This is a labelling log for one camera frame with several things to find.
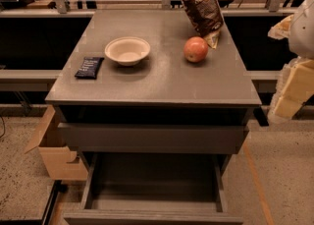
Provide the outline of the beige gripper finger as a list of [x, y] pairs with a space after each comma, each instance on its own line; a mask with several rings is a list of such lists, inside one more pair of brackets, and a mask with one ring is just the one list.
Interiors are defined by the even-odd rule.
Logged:
[[276, 124], [290, 120], [313, 95], [314, 60], [292, 59], [280, 71], [268, 120]]
[[277, 40], [289, 38], [290, 24], [292, 19], [293, 15], [289, 15], [282, 19], [280, 22], [270, 28], [268, 31], [268, 36]]

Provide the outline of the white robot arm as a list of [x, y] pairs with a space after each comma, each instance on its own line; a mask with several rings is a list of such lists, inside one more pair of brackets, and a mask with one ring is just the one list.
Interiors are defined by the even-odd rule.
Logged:
[[286, 38], [289, 51], [297, 55], [280, 71], [268, 112], [271, 122], [282, 123], [314, 95], [314, 0], [304, 0], [294, 14], [271, 27], [268, 36]]

